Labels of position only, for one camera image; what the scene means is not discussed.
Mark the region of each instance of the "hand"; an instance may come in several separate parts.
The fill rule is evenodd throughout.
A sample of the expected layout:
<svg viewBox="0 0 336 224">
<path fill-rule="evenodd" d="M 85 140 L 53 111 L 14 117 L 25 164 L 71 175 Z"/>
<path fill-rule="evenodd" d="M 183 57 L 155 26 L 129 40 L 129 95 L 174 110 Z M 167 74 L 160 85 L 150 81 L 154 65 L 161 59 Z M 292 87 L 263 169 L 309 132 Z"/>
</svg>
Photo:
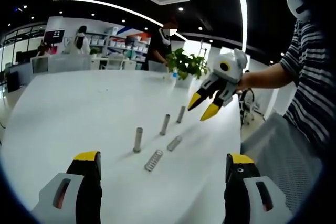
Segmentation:
<svg viewBox="0 0 336 224">
<path fill-rule="evenodd" d="M 242 79 L 240 80 L 240 82 L 238 83 L 238 85 L 236 87 L 236 91 L 240 91 L 240 90 L 244 90 L 244 89 L 249 88 L 249 85 L 248 85 L 249 75 L 250 75 L 250 73 L 243 73 Z"/>
</svg>

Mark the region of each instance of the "window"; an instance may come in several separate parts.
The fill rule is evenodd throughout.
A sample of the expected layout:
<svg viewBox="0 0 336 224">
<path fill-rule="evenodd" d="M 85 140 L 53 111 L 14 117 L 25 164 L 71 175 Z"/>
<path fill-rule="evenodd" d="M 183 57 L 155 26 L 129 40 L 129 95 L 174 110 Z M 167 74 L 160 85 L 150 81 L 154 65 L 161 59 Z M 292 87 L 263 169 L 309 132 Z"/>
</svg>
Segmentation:
<svg viewBox="0 0 336 224">
<path fill-rule="evenodd" d="M 201 43 L 199 41 L 193 41 L 193 40 L 186 41 L 183 46 L 183 50 L 186 51 L 187 54 L 203 56 L 205 58 L 205 61 L 208 61 L 210 48 L 211 44 L 209 43 Z"/>
<path fill-rule="evenodd" d="M 7 63 L 16 61 L 17 52 L 35 50 L 41 44 L 46 25 L 30 26 L 7 34 L 3 41 L 4 48 L 0 48 L 1 71 L 4 71 Z"/>
<path fill-rule="evenodd" d="M 14 44 L 4 46 L 4 53 L 3 53 L 3 56 L 2 56 L 1 71 L 5 70 L 5 67 L 6 67 L 7 63 L 12 63 L 13 50 L 14 50 Z"/>
</svg>

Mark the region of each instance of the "curved led light strip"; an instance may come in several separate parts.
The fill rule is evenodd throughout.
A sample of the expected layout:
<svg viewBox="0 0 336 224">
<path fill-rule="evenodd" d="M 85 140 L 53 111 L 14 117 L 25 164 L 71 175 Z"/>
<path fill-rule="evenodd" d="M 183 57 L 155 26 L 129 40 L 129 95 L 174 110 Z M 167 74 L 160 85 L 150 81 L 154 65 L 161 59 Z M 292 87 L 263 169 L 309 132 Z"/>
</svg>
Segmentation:
<svg viewBox="0 0 336 224">
<path fill-rule="evenodd" d="M 137 13 L 133 10 L 130 10 L 130 9 L 127 9 L 127 8 L 124 8 L 124 7 L 121 7 L 119 5 L 113 5 L 113 4 L 109 4 L 109 3 L 106 3 L 106 2 L 102 2 L 102 1 L 97 1 L 97 0 L 68 0 L 68 1 L 82 1 L 82 2 L 89 2 L 89 3 L 94 3 L 94 4 L 99 4 L 99 5 L 106 5 L 106 6 L 110 6 L 110 7 L 113 7 L 113 8 L 116 8 L 116 9 L 119 9 L 119 10 L 124 10 L 125 12 L 128 12 L 128 13 L 131 13 L 131 14 L 134 14 L 134 15 L 137 15 L 141 18 L 144 18 L 144 19 L 147 19 L 148 21 L 150 22 L 153 22 L 154 24 L 158 25 L 158 26 L 161 26 L 163 27 L 163 24 L 161 24 L 160 22 L 157 22 L 156 20 L 150 18 L 150 17 L 147 17 L 145 15 L 142 15 L 141 13 Z M 178 37 L 180 37 L 181 39 L 185 40 L 185 41 L 188 41 L 185 37 L 183 37 L 181 34 L 178 34 L 176 33 L 175 35 L 177 35 Z"/>
<path fill-rule="evenodd" d="M 242 51 L 246 51 L 247 44 L 247 2 L 246 0 L 240 0 L 240 7 L 242 11 L 242 22 L 243 22 L 243 42 Z"/>
</svg>

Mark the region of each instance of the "black shirt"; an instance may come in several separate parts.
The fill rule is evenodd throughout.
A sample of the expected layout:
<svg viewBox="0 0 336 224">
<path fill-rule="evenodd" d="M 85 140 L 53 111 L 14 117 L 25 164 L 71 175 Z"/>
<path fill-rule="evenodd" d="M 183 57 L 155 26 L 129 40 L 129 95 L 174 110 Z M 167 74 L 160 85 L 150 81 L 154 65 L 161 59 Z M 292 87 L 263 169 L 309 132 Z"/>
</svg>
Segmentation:
<svg viewBox="0 0 336 224">
<path fill-rule="evenodd" d="M 169 36 L 167 36 L 166 34 L 164 34 L 162 30 L 161 30 L 161 32 L 162 32 L 162 35 L 164 36 L 164 38 L 166 40 L 169 40 L 169 42 L 170 42 Z M 172 52 L 171 44 L 166 45 L 166 44 L 163 43 L 163 39 L 162 39 L 162 36 L 161 36 L 159 30 L 155 31 L 152 34 L 151 43 L 150 43 L 150 45 L 148 47 L 148 53 L 147 53 L 147 57 L 146 57 L 146 62 L 145 62 L 145 64 L 143 64 L 143 70 L 148 70 L 148 61 L 149 60 L 162 63 L 154 55 L 155 51 L 158 51 L 159 54 L 163 58 L 166 58 L 166 56 Z"/>
</svg>

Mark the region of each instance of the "desk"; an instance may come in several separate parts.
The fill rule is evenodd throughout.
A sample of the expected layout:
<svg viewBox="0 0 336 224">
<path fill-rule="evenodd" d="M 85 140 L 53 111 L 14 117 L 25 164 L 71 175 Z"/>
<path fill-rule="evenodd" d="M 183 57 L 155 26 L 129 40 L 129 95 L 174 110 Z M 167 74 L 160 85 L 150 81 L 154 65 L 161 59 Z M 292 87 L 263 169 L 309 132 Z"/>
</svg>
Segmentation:
<svg viewBox="0 0 336 224">
<path fill-rule="evenodd" d="M 127 70 L 37 76 L 7 124 L 4 173 L 31 210 L 39 191 L 78 153 L 100 150 L 102 223 L 221 223 L 226 154 L 240 151 L 238 99 L 200 122 L 206 100 L 177 124 L 199 84 L 175 88 L 162 74 Z M 167 134 L 160 136 L 166 114 Z M 143 127 L 140 154 L 132 152 L 137 127 Z M 167 151 L 177 135 L 182 142 Z M 157 149 L 163 157 L 148 173 L 143 167 Z"/>
</svg>

